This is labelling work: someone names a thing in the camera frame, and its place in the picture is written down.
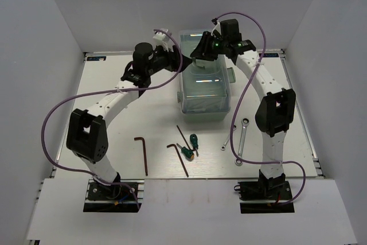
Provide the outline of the green toolbox with clear lid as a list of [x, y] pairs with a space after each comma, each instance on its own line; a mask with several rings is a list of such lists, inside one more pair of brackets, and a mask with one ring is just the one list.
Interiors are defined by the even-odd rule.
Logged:
[[236, 82], [232, 67], [224, 56], [198, 69], [191, 63], [179, 74], [177, 100], [183, 119], [189, 123], [224, 120], [231, 110], [231, 84]]

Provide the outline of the thin brown hex key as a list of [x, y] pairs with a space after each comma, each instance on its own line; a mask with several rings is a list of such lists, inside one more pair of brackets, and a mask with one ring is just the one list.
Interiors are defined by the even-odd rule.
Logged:
[[187, 147], [188, 149], [191, 149], [191, 148], [190, 148], [190, 146], [189, 146], [189, 144], [188, 144], [188, 142], [187, 142], [187, 139], [186, 139], [186, 137], [184, 136], [184, 134], [183, 134], [182, 130], [181, 130], [181, 129], [180, 129], [180, 127], [179, 127], [179, 125], [176, 125], [176, 128], [178, 129], [178, 131], [179, 131], [179, 133], [180, 133], [180, 135], [181, 135], [182, 139], [184, 140], [184, 142], [185, 142], [185, 144], [186, 144], [186, 147]]

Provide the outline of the large silver ratchet wrench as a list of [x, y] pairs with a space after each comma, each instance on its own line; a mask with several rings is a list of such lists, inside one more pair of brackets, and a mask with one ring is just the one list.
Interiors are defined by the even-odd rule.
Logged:
[[240, 143], [239, 143], [239, 149], [238, 149], [238, 157], [243, 157], [243, 151], [244, 151], [244, 144], [245, 144], [245, 137], [247, 133], [247, 127], [249, 125], [249, 119], [243, 118], [241, 121], [241, 135], [240, 135]]

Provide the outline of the medium brown hex key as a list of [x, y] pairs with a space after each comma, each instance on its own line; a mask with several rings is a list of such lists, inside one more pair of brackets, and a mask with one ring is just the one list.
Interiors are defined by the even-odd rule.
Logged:
[[179, 153], [179, 151], [178, 151], [178, 147], [177, 147], [177, 145], [175, 145], [175, 144], [169, 144], [169, 145], [167, 145], [166, 146], [168, 149], [169, 148], [173, 148], [174, 150], [175, 150], [175, 152], [176, 152], [176, 155], [177, 155], [177, 157], [178, 157], [178, 159], [179, 159], [179, 162], [180, 162], [180, 164], [181, 164], [181, 166], [182, 166], [182, 168], [183, 168], [183, 170], [184, 170], [184, 173], [185, 173], [185, 176], [188, 178], [189, 177], [189, 173], [188, 173], [188, 171], [187, 171], [187, 169], [186, 169], [186, 167], [185, 167], [185, 164], [184, 164], [184, 162], [183, 162], [183, 159], [182, 159], [182, 157], [181, 157], [181, 155], [180, 155], [180, 153]]

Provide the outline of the large brown hex key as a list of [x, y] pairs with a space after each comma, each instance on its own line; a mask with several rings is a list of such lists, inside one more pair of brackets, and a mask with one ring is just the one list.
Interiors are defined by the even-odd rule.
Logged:
[[141, 141], [143, 148], [143, 160], [144, 160], [144, 168], [145, 168], [145, 176], [149, 175], [148, 165], [147, 165], [147, 151], [146, 151], [146, 142], [143, 137], [135, 137], [134, 141]]

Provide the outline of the green screwdriver orange cap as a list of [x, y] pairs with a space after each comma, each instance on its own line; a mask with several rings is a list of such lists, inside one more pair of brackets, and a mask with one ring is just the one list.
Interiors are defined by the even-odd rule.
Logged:
[[192, 161], [194, 159], [194, 153], [192, 150], [188, 149], [187, 147], [181, 146], [178, 143], [176, 145], [187, 160]]

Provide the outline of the small silver ratchet wrench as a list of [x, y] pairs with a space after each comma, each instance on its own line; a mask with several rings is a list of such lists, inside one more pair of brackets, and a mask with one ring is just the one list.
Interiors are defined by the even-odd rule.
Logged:
[[[235, 131], [237, 129], [237, 126], [236, 125], [234, 125], [234, 127], [233, 127], [233, 131]], [[230, 140], [230, 133], [228, 134], [228, 136], [227, 136], [227, 138], [226, 138], [226, 140], [224, 141], [224, 143], [221, 145], [221, 150], [222, 151], [225, 151], [226, 150], [226, 148], [227, 148], [227, 144], [229, 143], [229, 140]]]

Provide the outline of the dark green screwdriver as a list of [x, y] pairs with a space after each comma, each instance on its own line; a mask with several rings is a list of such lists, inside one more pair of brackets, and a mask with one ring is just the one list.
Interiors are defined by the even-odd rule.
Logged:
[[192, 144], [193, 150], [196, 153], [196, 156], [198, 156], [198, 137], [196, 134], [190, 134], [190, 142]]

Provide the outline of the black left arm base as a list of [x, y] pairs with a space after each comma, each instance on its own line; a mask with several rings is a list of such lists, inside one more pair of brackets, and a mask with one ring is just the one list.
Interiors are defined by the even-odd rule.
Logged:
[[144, 181], [127, 181], [126, 186], [104, 186], [89, 180], [84, 213], [138, 213], [143, 203]]

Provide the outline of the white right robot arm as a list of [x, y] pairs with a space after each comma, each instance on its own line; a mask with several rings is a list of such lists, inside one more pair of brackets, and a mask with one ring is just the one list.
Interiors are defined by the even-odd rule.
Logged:
[[212, 31], [205, 31], [191, 57], [215, 61], [220, 55], [230, 59], [246, 75], [260, 105], [255, 122], [263, 139], [263, 159], [259, 170], [259, 191], [273, 198], [285, 183], [283, 148], [286, 133], [294, 119], [296, 94], [280, 85], [260, 61], [250, 40], [243, 40], [236, 19], [213, 20]]

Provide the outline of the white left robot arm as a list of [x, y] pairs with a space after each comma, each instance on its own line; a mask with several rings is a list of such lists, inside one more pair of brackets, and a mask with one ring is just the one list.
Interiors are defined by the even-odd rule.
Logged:
[[121, 192], [119, 173], [107, 157], [108, 126], [130, 103], [143, 95], [153, 74], [163, 69], [180, 73], [191, 63], [191, 58], [181, 55], [176, 46], [165, 49], [141, 42], [135, 46], [132, 61], [126, 65], [115, 90], [91, 107], [77, 108], [71, 113], [66, 146], [87, 165], [108, 198], [114, 199]]

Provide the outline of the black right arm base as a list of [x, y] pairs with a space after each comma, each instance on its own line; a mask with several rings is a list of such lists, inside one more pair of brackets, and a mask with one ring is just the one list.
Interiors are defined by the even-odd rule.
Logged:
[[292, 199], [288, 181], [284, 185], [266, 191], [257, 181], [240, 181], [234, 186], [239, 194], [241, 214], [294, 213], [293, 203], [285, 204]]

